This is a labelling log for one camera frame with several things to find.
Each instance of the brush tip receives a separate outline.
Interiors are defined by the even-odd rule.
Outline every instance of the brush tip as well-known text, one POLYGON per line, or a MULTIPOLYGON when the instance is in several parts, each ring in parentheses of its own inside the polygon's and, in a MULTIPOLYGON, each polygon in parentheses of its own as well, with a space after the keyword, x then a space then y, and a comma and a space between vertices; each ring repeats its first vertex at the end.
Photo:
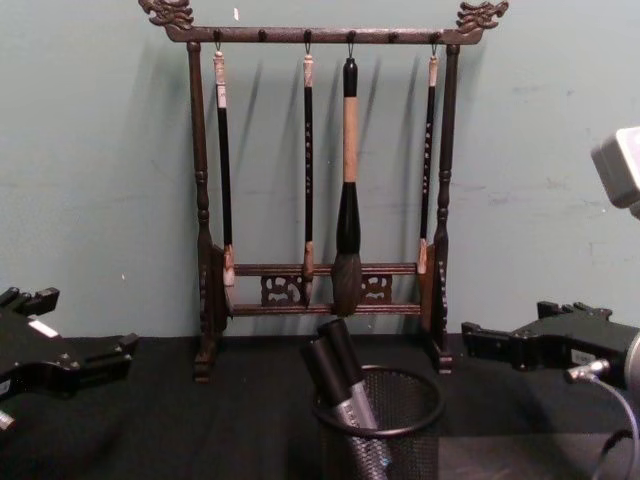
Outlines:
POLYGON ((313 292, 313 285, 311 280, 305 280, 304 282, 304 304, 306 307, 311 303, 311 293, 313 292))
POLYGON ((362 264, 359 254, 338 254, 331 268, 333 308, 336 315, 346 317, 356 311, 362 297, 362 264))
POLYGON ((224 287, 224 302, 227 306, 227 313, 233 317, 233 293, 231 287, 224 287))

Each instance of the teal wall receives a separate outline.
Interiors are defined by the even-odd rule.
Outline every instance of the teal wall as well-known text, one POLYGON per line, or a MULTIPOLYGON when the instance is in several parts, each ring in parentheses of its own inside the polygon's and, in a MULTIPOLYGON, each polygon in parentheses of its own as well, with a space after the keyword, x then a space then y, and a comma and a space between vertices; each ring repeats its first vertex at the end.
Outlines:
MULTIPOLYGON (((184 47, 149 24, 135 0, 4 3, 0 286, 57 286, 59 308, 46 318, 67 336, 196 332, 184 47)), ((457 3, 194 0, 192 6, 199 24, 445 27, 453 25, 457 3)), ((450 331, 463 321, 515 328, 534 319, 539 299, 605 305, 617 321, 640 326, 640 224, 609 205, 589 157, 610 132, 640 123, 637 45, 637 2, 514 0, 497 30, 463 48, 449 221, 450 331)), ((236 260, 299 262, 303 48, 223 49, 236 260)), ((211 211, 220 242, 213 53, 213 46, 203 49, 211 211)), ((346 48, 318 46, 313 53, 316 252, 328 262, 335 255, 346 48)), ((414 261, 430 49, 356 46, 354 55, 362 105, 362 258, 414 261)), ((257 301, 255 287, 239 281, 239 300, 257 301)), ((318 285, 320 297, 329 292, 318 285)), ((398 285, 399 295, 410 293, 411 285, 398 285)), ((238 318, 228 332, 303 334, 316 320, 238 318)), ((352 325, 373 333, 405 327, 393 317, 352 325)))

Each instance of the wooden brush stand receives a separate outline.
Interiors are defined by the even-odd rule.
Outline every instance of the wooden brush stand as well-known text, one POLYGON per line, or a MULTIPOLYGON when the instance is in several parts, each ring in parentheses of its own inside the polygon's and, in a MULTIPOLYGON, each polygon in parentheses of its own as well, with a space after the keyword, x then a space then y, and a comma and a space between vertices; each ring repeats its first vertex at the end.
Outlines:
MULTIPOLYGON (((440 165, 438 182, 437 228, 433 243, 427 248, 426 273, 418 274, 417 263, 365 263, 362 265, 362 297, 356 315, 403 314, 420 316, 427 351, 439 372, 449 373, 452 357, 447 348, 447 258, 449 236, 449 184, 453 161, 453 137, 456 110, 458 55, 463 45, 480 42, 485 30, 498 25, 507 2, 478 6, 462 3, 457 28, 427 29, 337 29, 337 28, 254 28, 194 26, 189 0, 138 0, 154 25, 164 27, 173 42, 185 43, 189 55, 193 154, 197 188, 198 274, 200 286, 199 352, 195 359, 195 379, 208 382, 216 358, 217 345, 227 327, 230 312, 223 286, 224 253, 213 244, 209 230, 209 196, 207 192, 207 149, 200 70, 201 43, 318 43, 358 44, 431 44, 446 45, 446 75, 440 165), (410 275, 418 281, 420 303, 393 301, 394 276, 410 275)), ((423 188, 428 181, 425 168, 423 188)), ((302 263, 300 264, 236 264, 238 277, 260 277, 261 300, 257 304, 236 304, 233 316, 260 315, 328 315, 331 304, 306 305, 301 299, 302 263)), ((331 265, 315 265, 315 276, 329 276, 331 265)))

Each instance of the black wire mesh cup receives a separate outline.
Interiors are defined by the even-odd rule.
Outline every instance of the black wire mesh cup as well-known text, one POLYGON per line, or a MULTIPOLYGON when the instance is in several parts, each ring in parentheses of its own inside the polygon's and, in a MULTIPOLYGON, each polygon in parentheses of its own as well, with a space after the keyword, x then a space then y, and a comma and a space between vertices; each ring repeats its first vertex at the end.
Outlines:
POLYGON ((326 480, 436 480, 440 388, 406 370, 364 367, 378 429, 339 422, 316 395, 322 478, 326 480))

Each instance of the tan brush handle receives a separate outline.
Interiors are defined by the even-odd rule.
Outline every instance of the tan brush handle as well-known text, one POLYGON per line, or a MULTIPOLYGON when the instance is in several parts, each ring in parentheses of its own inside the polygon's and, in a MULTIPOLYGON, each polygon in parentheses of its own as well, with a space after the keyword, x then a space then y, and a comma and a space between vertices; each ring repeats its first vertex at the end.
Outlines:
POLYGON ((343 180, 345 183, 355 183, 358 177, 358 66, 351 57, 344 64, 343 78, 343 180))
POLYGON ((435 87, 438 80, 438 57, 432 55, 429 59, 429 86, 435 87))
POLYGON ((313 57, 310 54, 304 56, 304 86, 313 87, 313 57))
POLYGON ((229 127, 227 123, 227 83, 224 55, 217 51, 213 59, 216 73, 216 100, 218 103, 218 141, 220 143, 220 180, 222 184, 222 224, 224 244, 233 243, 231 231, 231 178, 229 171, 229 127))

